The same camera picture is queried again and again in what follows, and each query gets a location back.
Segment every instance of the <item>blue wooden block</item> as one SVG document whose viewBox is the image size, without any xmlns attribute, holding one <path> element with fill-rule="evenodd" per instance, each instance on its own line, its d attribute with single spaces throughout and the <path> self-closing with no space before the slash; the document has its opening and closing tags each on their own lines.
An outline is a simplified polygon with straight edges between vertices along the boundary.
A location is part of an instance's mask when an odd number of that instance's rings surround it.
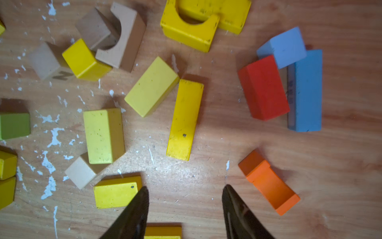
<svg viewBox="0 0 382 239">
<path fill-rule="evenodd" d="M 292 28 L 271 38 L 257 50 L 259 59 L 272 54 L 279 69 L 305 58 L 306 49 L 300 28 Z"/>
<path fill-rule="evenodd" d="M 297 132 L 321 130 L 322 50 L 288 66 L 288 128 Z"/>
</svg>

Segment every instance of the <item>red wooden block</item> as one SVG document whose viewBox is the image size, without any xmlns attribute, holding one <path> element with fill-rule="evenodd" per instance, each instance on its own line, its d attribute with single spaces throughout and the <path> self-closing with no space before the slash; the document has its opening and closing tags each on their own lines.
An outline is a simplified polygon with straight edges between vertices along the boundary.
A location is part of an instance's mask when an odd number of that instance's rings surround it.
<svg viewBox="0 0 382 239">
<path fill-rule="evenodd" d="M 238 71 L 252 117 L 269 120 L 289 112 L 289 105 L 273 55 Z"/>
</svg>

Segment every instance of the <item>yellow rectangular block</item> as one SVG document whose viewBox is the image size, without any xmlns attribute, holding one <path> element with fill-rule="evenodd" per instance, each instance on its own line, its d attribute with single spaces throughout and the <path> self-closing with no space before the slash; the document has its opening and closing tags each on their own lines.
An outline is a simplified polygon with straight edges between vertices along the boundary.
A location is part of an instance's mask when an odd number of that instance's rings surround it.
<svg viewBox="0 0 382 239">
<path fill-rule="evenodd" d="M 181 14 L 206 21 L 211 15 L 220 16 L 219 28 L 239 34 L 247 19 L 250 0 L 178 0 Z"/>
<path fill-rule="evenodd" d="M 181 226 L 148 226 L 144 239 L 181 239 Z"/>
<path fill-rule="evenodd" d="M 84 112 L 90 164 L 110 164 L 125 153 L 121 109 Z"/>
<path fill-rule="evenodd" d="M 94 186 L 97 208 L 127 206 L 142 188 L 140 176 L 102 180 Z"/>
<path fill-rule="evenodd" d="M 16 174 L 17 156 L 0 151 L 0 180 L 13 177 Z"/>
<path fill-rule="evenodd" d="M 168 139 L 168 157 L 189 160 L 203 89 L 201 83 L 180 80 Z"/>
<path fill-rule="evenodd" d="M 97 81 L 112 69 L 96 60 L 96 54 L 86 46 L 82 38 L 66 49 L 62 56 L 78 79 Z"/>
<path fill-rule="evenodd" d="M 157 57 L 127 94 L 125 101 L 145 117 L 155 111 L 178 82 L 178 74 Z"/>
<path fill-rule="evenodd" d="M 15 187 L 16 177 L 0 181 L 0 210 L 13 202 Z"/>
</svg>

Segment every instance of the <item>yellow arch block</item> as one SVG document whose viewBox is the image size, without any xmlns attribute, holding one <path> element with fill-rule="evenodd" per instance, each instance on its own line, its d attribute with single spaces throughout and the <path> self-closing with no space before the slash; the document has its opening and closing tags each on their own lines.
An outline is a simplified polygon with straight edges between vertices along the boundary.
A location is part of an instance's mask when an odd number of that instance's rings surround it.
<svg viewBox="0 0 382 239">
<path fill-rule="evenodd" d="M 160 21 L 163 33 L 173 40 L 181 42 L 202 52 L 208 52 L 219 23 L 219 16 L 212 14 L 202 24 L 188 24 L 179 17 L 176 0 L 167 0 Z"/>
</svg>

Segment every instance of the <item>wooden tabletop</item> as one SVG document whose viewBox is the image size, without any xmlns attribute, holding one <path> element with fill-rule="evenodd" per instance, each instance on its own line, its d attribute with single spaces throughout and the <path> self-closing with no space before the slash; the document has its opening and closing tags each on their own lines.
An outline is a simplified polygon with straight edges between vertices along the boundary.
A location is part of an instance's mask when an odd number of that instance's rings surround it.
<svg viewBox="0 0 382 239">
<path fill-rule="evenodd" d="M 225 184 L 277 239 L 382 238 L 380 0 L 253 1 L 242 33 L 218 29 L 206 54 L 164 36 L 165 0 L 119 1 L 138 10 L 147 28 L 133 71 L 113 69 L 100 82 L 41 81 L 30 67 L 27 56 L 43 41 L 69 46 L 78 40 L 74 25 L 91 8 L 112 17 L 111 0 L 52 2 L 55 15 L 48 0 L 0 2 L 7 28 L 0 37 L 0 111 L 29 112 L 32 131 L 0 143 L 0 150 L 17 153 L 22 174 L 14 203 L 0 211 L 0 238 L 56 238 L 55 228 L 58 238 L 98 238 L 123 208 L 98 210 L 93 185 L 118 172 L 141 174 L 150 193 L 148 222 L 181 223 L 184 239 L 226 238 Z M 307 48 L 323 50 L 320 132 L 290 131 L 286 115 L 253 119 L 236 73 L 266 40 L 295 26 Z M 157 56 L 171 64 L 173 54 L 183 78 L 205 84 L 188 162 L 165 156 L 177 88 L 146 118 L 123 100 Z M 82 112 L 118 104 L 126 110 L 126 153 L 83 190 L 63 182 L 66 168 L 87 151 Z M 62 129 L 57 140 L 55 128 Z M 238 167 L 255 148 L 301 197 L 283 216 Z M 49 173 L 44 160 L 56 170 Z M 55 191 L 42 200 L 50 177 Z"/>
</svg>

